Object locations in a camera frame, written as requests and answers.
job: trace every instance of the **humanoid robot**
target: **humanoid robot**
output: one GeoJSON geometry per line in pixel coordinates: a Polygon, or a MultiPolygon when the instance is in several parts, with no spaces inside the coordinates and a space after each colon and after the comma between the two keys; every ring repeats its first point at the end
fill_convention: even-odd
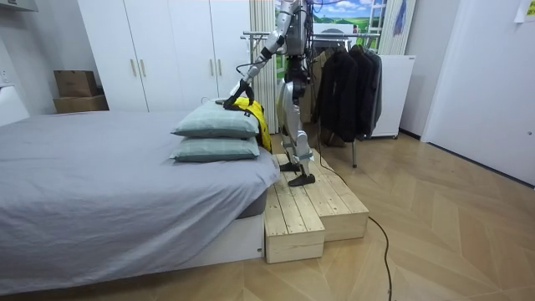
{"type": "Polygon", "coordinates": [[[252,79],[278,49],[285,49],[288,69],[278,86],[277,115],[289,163],[280,168],[281,171],[301,172],[300,176],[288,182],[290,186],[303,186],[316,181],[308,168],[313,154],[299,113],[299,98],[304,95],[309,77],[307,58],[310,50],[308,42],[312,34],[312,5],[312,0],[282,0],[276,29],[269,34],[260,55],[250,64],[249,70],[224,103],[226,109],[231,109],[243,92],[252,101],[252,79]]]}

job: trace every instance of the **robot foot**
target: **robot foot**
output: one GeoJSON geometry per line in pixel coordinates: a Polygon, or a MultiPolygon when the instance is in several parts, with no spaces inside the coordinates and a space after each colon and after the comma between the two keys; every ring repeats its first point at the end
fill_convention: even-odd
{"type": "Polygon", "coordinates": [[[299,164],[293,164],[292,162],[288,162],[288,163],[286,163],[284,165],[281,165],[280,168],[281,168],[282,172],[285,172],[285,171],[293,171],[293,172],[301,171],[301,169],[299,168],[299,164]]]}
{"type": "Polygon", "coordinates": [[[290,187],[299,187],[307,184],[312,184],[316,182],[316,177],[314,177],[313,174],[305,175],[302,174],[301,176],[296,177],[295,179],[288,181],[288,185],[290,187]]]}

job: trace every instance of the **white wardrobe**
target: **white wardrobe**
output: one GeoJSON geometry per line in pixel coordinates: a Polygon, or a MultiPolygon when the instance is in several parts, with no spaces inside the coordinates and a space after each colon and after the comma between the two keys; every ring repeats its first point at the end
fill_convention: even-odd
{"type": "Polygon", "coordinates": [[[79,0],[111,110],[193,110],[249,62],[248,1],[79,0]]]}

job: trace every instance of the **robot leg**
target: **robot leg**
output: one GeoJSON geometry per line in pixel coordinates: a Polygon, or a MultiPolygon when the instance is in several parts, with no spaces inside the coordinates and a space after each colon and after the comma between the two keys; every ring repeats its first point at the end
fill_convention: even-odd
{"type": "Polygon", "coordinates": [[[288,158],[288,163],[280,166],[281,171],[301,171],[301,168],[299,167],[298,161],[295,159],[295,151],[293,147],[292,140],[290,139],[290,136],[288,134],[288,129],[285,126],[285,120],[286,120],[286,111],[284,110],[284,95],[286,90],[286,82],[284,79],[280,81],[278,84],[278,97],[277,97],[277,117],[278,117],[278,125],[280,129],[280,133],[283,137],[283,148],[284,152],[286,153],[286,157],[288,158]]]}
{"type": "Polygon", "coordinates": [[[282,103],[283,109],[283,129],[286,130],[284,134],[288,135],[293,151],[292,154],[288,153],[288,156],[293,157],[294,160],[291,162],[297,162],[302,172],[301,176],[289,181],[288,184],[290,186],[303,186],[314,183],[316,179],[308,168],[310,160],[313,160],[313,154],[308,146],[307,133],[301,124],[298,99],[293,97],[293,82],[286,83],[286,87],[282,91],[282,99],[279,102],[282,103]]]}

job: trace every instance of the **cardboard box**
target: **cardboard box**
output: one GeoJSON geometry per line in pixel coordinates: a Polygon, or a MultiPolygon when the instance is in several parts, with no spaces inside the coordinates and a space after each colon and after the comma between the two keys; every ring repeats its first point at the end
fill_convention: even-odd
{"type": "Polygon", "coordinates": [[[92,97],[60,97],[53,100],[58,114],[108,110],[104,95],[92,97]]]}
{"type": "Polygon", "coordinates": [[[99,94],[93,71],[56,70],[59,96],[89,97],[99,94]]]}

